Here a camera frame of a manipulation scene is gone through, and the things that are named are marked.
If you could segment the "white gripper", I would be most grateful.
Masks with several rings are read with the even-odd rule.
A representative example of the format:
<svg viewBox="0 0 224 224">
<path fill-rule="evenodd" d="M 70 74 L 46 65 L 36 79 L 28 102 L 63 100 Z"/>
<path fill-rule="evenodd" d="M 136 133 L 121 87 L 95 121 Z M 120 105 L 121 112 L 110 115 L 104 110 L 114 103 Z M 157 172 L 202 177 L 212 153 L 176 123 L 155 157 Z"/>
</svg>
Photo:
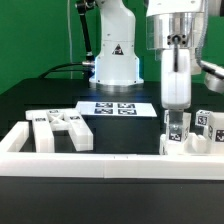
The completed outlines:
<svg viewBox="0 0 224 224">
<path fill-rule="evenodd" d="M 224 93 L 224 67 L 201 61 L 207 73 L 205 84 L 209 90 Z M 181 133 L 183 112 L 191 105 L 191 58 L 190 50 L 165 49 L 161 54 L 161 102 L 169 111 L 169 131 Z"/>
</svg>

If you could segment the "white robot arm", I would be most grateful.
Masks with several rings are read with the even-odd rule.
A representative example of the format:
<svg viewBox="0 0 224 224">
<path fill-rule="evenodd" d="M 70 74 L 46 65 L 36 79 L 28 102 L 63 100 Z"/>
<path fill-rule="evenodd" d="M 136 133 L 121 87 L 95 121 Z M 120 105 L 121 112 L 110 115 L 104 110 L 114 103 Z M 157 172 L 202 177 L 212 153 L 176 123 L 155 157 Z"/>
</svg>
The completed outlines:
<svg viewBox="0 0 224 224">
<path fill-rule="evenodd" d="M 94 87 L 113 90 L 141 85 L 134 51 L 135 16 L 123 0 L 93 0 L 100 9 L 101 50 L 95 59 Z M 161 101 L 168 129 L 183 129 L 183 112 L 191 104 L 191 76 L 208 74 L 206 85 L 221 90 L 224 68 L 202 59 L 210 16 L 224 15 L 224 0 L 146 0 L 149 49 L 160 52 Z"/>
</svg>

